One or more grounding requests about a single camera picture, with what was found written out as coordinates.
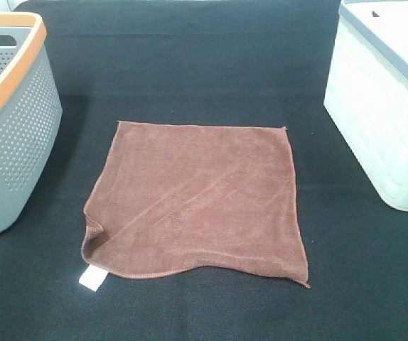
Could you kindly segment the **brown microfiber towel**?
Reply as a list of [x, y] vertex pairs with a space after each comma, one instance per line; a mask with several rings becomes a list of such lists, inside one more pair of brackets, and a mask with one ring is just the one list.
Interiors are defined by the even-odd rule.
[[216, 266], [308, 283], [284, 127], [120, 121], [83, 212], [83, 259], [117, 276]]

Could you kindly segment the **grey perforated basket orange rim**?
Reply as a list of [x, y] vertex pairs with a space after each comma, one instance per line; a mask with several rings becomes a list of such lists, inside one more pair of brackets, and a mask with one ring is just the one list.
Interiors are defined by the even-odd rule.
[[40, 15], [0, 11], [0, 232], [21, 214], [63, 113]]

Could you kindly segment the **white basket with grey rim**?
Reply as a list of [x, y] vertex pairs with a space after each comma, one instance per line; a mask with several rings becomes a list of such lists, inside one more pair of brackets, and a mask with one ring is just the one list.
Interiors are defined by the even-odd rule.
[[342, 1], [324, 107], [391, 207], [408, 211], [408, 1]]

